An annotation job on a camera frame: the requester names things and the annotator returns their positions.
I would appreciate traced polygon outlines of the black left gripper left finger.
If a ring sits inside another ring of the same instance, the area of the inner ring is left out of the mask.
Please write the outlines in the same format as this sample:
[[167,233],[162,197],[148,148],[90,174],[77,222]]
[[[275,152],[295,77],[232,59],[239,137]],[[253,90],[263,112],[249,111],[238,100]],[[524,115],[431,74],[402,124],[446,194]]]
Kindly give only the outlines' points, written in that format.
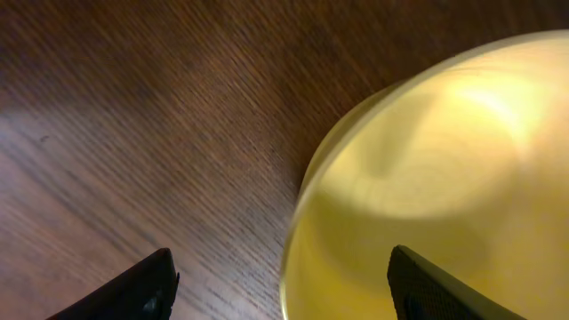
[[169,320],[179,281],[161,248],[48,320]]

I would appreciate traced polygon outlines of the yellow small bowl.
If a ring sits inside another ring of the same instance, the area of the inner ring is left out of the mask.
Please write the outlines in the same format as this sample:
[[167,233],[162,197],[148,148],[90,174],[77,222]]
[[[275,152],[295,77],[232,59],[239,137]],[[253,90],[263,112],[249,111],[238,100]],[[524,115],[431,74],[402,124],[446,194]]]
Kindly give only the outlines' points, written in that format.
[[460,53],[356,105],[304,174],[286,319],[394,319],[405,246],[527,319],[568,316],[568,33]]

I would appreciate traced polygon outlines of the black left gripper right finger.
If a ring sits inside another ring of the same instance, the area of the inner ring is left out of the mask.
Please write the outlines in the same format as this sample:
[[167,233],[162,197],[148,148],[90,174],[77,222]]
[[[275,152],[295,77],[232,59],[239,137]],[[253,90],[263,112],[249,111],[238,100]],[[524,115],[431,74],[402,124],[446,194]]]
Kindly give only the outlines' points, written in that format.
[[524,319],[404,245],[393,248],[387,278],[399,319]]

